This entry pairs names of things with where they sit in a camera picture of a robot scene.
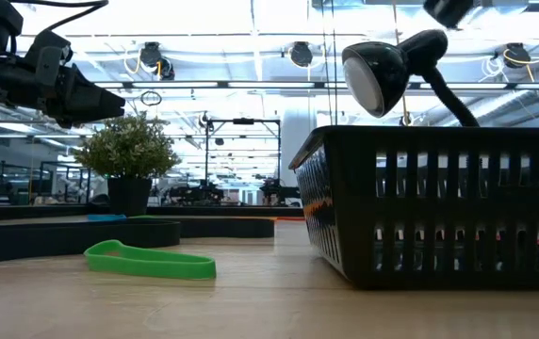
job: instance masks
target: black tray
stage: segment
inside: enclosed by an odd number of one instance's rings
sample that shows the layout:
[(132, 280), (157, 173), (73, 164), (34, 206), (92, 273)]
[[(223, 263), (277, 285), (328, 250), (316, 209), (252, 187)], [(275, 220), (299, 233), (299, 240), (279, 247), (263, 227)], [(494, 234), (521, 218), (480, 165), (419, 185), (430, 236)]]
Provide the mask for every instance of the black tray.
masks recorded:
[(360, 287), (539, 288), (539, 129), (322, 127), (290, 167)]

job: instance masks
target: wooden table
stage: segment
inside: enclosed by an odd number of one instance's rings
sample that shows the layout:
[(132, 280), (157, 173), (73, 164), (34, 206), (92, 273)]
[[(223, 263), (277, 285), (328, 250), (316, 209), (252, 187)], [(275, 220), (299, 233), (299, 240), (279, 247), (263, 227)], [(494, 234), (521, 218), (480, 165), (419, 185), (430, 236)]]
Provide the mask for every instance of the wooden table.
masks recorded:
[(215, 281), (90, 272), (80, 255), (0, 263), (0, 339), (539, 339), (539, 293), (357, 291), (304, 223), (276, 227), (171, 248), (214, 257)]

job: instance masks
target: black desk lamp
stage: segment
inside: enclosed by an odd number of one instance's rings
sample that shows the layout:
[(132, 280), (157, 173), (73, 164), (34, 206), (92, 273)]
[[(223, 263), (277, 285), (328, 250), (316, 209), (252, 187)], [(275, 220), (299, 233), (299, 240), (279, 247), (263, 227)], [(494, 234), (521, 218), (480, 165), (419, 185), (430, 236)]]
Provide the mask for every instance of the black desk lamp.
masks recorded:
[(354, 44), (343, 51), (347, 87), (368, 113), (381, 118), (400, 100), (410, 75), (419, 75), (461, 125), (478, 127), (475, 117), (436, 68), (447, 50), (448, 38), (440, 30), (420, 32), (397, 46), (383, 42)]

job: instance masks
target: green rubber band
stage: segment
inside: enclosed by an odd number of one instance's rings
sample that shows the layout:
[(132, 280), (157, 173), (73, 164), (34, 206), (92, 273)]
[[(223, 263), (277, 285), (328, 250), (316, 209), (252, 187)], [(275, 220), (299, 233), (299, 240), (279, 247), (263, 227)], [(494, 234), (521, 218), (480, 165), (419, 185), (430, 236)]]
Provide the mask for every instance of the green rubber band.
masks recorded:
[(83, 254), (93, 271), (175, 279), (213, 279), (217, 276), (212, 258), (139, 249), (125, 246), (119, 240), (103, 241)]

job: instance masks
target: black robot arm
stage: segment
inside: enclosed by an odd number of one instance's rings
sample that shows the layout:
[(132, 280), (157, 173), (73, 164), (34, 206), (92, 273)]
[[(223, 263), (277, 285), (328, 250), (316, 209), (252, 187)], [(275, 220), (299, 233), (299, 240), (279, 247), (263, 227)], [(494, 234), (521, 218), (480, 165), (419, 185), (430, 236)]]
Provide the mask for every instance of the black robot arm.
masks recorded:
[[(71, 44), (43, 30), (26, 56), (16, 56), (15, 38), (23, 20), (8, 0), (0, 0), (0, 103), (41, 110), (63, 128), (120, 117), (125, 100), (88, 81), (71, 60)], [(5, 52), (8, 39), (11, 51)]]

